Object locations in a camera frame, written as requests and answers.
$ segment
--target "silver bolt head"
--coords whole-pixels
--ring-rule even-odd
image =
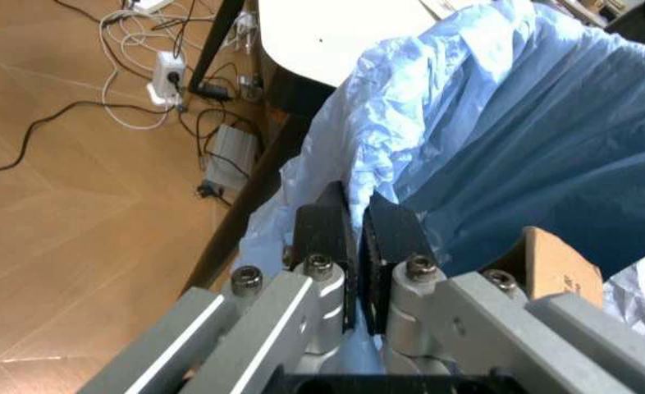
[[[430,282],[437,275],[437,265],[424,254],[412,254],[405,262],[405,275],[414,282]]]
[[[281,262],[288,269],[293,267],[293,246],[284,246],[284,250],[281,253]]]
[[[262,271],[252,265],[236,269],[230,277],[232,293],[236,296],[254,296],[262,290]]]
[[[310,254],[304,261],[303,273],[316,282],[332,277],[332,259],[324,254]]]
[[[501,269],[487,269],[483,271],[483,276],[498,289],[509,292],[517,288],[515,277]]]

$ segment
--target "cardboard box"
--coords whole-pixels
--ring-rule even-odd
[[[515,247],[489,268],[512,274],[530,299],[571,291],[602,308],[600,269],[541,228],[525,227]]]

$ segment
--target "white stripe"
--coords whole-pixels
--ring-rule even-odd
[[[267,354],[267,351],[272,347],[274,341],[279,337],[279,334],[281,334],[284,326],[290,320],[290,316],[295,312],[298,304],[300,304],[303,296],[305,296],[305,292],[308,291],[312,284],[313,280],[310,278],[305,281],[304,285],[298,291],[298,294],[295,295],[293,301],[291,301],[288,308],[277,322],[277,325],[275,325],[274,329],[269,333],[269,336],[262,344],[262,347],[257,350],[257,354],[254,355],[252,361],[249,362],[249,365],[247,365],[245,371],[240,375],[240,379],[238,379],[237,383],[235,383],[235,386],[230,391],[230,394],[239,394],[244,391],[245,386],[247,386],[247,383],[252,378],[252,375],[254,375],[254,373],[259,368],[259,365],[264,360],[264,356]]]
[[[340,288],[340,286],[342,286],[342,284],[343,284],[344,282],[345,282],[345,276],[344,276],[344,275],[341,275],[341,276],[339,277],[339,279],[337,279],[337,281],[336,281],[336,282],[332,283],[331,285],[329,285],[329,286],[327,286],[327,287],[324,287],[324,288],[320,291],[320,298],[323,298],[324,296],[327,296],[328,294],[330,294],[330,293],[331,293],[331,292],[333,292],[334,290],[339,289],[339,288]]]
[[[193,322],[189,324],[189,327],[187,327],[184,332],[179,334],[179,336],[176,338],[174,342],[169,345],[167,349],[165,349],[164,352],[162,352],[161,355],[152,363],[152,365],[149,366],[143,372],[140,377],[135,380],[135,382],[128,387],[126,390],[126,394],[138,394],[147,384],[149,383],[152,378],[154,378],[154,375],[159,372],[162,367],[169,361],[169,359],[172,358],[173,355],[177,353],[177,351],[186,343],[186,341],[191,338],[191,336],[194,335],[196,330],[198,330],[204,322],[208,319],[208,317],[215,312],[218,306],[223,303],[225,298],[222,295],[218,295],[216,299],[206,308],[204,309],[201,314],[196,316]]]
[[[339,314],[342,311],[342,305],[336,307],[332,312],[326,313],[323,317],[322,320],[331,318],[335,316],[336,314]]]

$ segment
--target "white power strip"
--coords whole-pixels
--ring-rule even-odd
[[[133,9],[143,14],[151,14],[172,4],[174,0],[140,0],[133,1]]]
[[[181,104],[180,89],[175,85],[184,85],[185,71],[186,64],[181,55],[175,59],[172,51],[157,52],[152,82],[147,85],[149,97],[154,105]],[[176,83],[169,79],[170,75],[176,76]]]

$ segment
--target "electrical outlet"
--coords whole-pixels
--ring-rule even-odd
[[[150,99],[155,105],[177,105],[181,102],[181,94],[176,87],[185,84],[185,70],[186,63],[181,55],[175,59],[172,51],[157,53],[152,82],[148,84]]]

